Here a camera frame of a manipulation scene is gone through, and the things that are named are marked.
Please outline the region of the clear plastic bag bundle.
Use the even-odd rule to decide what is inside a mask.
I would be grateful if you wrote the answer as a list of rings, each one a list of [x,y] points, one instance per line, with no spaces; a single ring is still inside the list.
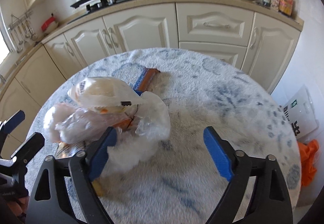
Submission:
[[[113,77],[88,77],[72,86],[74,104],[57,103],[43,119],[46,140],[77,144],[98,140],[108,127],[116,129],[116,143],[106,147],[106,176],[130,171],[148,161],[158,144],[169,138],[168,108],[158,95],[136,93]]]

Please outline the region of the blue orange snack bar wrapper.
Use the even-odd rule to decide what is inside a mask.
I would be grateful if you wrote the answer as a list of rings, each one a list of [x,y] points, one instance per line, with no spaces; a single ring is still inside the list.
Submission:
[[[147,91],[151,81],[158,73],[160,73],[160,71],[156,68],[144,68],[139,78],[136,80],[135,84],[132,87],[133,91],[138,96],[141,96],[142,93]]]

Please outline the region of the orange cloth bag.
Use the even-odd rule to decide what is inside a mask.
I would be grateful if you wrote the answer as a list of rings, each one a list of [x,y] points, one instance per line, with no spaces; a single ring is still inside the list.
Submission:
[[[309,186],[314,180],[317,168],[314,167],[315,156],[320,149],[319,143],[316,139],[311,140],[309,143],[304,144],[298,142],[300,161],[302,165],[302,187]]]

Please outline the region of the white rice bag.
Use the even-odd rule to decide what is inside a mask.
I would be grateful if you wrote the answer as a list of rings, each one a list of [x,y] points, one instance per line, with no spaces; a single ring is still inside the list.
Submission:
[[[283,112],[296,139],[308,135],[319,127],[319,122],[315,118],[313,101],[305,85],[283,106]]]

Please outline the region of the hanging utensil rack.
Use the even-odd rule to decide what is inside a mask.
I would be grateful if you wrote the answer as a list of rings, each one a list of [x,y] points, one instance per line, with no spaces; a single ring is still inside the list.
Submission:
[[[11,23],[8,25],[7,31],[18,54],[37,44],[38,35],[30,21],[32,14],[32,10],[19,17],[11,14]]]

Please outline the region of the red and white bowls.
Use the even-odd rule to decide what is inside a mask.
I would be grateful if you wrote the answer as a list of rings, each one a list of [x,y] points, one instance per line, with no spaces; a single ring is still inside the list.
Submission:
[[[43,33],[50,33],[54,29],[58,27],[58,21],[54,17],[54,14],[51,13],[50,18],[48,18],[41,26],[41,30]]]

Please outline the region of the lower cream cabinets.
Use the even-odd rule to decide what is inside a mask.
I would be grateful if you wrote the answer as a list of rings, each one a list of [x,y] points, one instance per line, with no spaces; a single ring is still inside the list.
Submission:
[[[100,59],[136,49],[187,49],[223,60],[273,92],[302,29],[302,22],[242,2],[168,1],[76,19],[30,48],[1,83],[1,120],[19,108],[26,113],[2,155],[24,141],[41,105],[65,80]]]

